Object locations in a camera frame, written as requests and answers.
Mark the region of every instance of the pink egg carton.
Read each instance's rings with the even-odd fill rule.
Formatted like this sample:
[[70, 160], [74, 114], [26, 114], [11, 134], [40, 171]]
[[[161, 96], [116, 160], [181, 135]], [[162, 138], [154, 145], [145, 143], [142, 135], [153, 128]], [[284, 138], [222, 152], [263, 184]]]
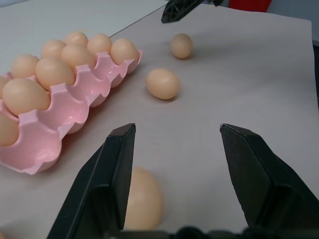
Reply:
[[108, 53], [98, 53], [94, 69], [88, 65], [76, 67], [73, 86], [65, 83], [50, 88], [51, 104], [45, 111], [33, 110], [17, 118], [0, 100], [0, 113], [19, 122], [19, 138], [11, 146], [0, 147], [0, 164], [20, 173], [33, 175], [51, 167], [59, 158], [62, 139], [80, 130], [89, 109], [100, 105], [110, 89], [118, 86], [133, 72], [139, 60], [127, 60], [116, 65]]

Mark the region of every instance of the egg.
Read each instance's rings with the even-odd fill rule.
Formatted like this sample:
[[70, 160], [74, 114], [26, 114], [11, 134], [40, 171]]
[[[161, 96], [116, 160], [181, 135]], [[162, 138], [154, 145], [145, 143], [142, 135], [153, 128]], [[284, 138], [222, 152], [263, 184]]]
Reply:
[[11, 73], [14, 78], [25, 78], [35, 75], [35, 66], [39, 58], [31, 54], [19, 55], [11, 65]]
[[0, 115], [0, 146], [13, 145], [19, 137], [19, 124], [18, 122]]
[[74, 85], [75, 77], [71, 68], [56, 57], [42, 58], [35, 68], [35, 75], [40, 85], [47, 91], [51, 86], [66, 83]]
[[61, 58], [62, 49], [66, 43], [57, 39], [50, 40], [42, 47], [41, 57], [58, 57]]
[[2, 89], [9, 80], [7, 77], [0, 76], [0, 100], [2, 99]]
[[180, 33], [173, 37], [170, 49], [176, 58], [184, 59], [192, 54], [193, 43], [188, 35]]
[[38, 83], [16, 78], [5, 84], [2, 97], [8, 109], [18, 116], [31, 110], [46, 110], [50, 106], [48, 93]]
[[87, 45], [87, 49], [96, 56], [96, 53], [99, 52], [108, 52], [111, 53], [112, 41], [111, 39], [102, 33], [92, 37]]
[[165, 68], [157, 68], [148, 73], [146, 87], [153, 96], [168, 100], [178, 94], [180, 82], [177, 75], [172, 71]]
[[115, 64], [121, 65], [125, 60], [139, 60], [135, 45], [128, 39], [120, 38], [111, 47], [111, 57]]
[[145, 169], [134, 167], [125, 227], [132, 230], [152, 230], [160, 224], [162, 212], [163, 199], [157, 181]]
[[88, 38], [83, 32], [73, 32], [65, 39], [66, 44], [78, 44], [85, 46], [88, 44]]
[[75, 71], [76, 66], [86, 64], [95, 67], [94, 56], [82, 45], [66, 45], [62, 50], [61, 59], [71, 67], [72, 71]]

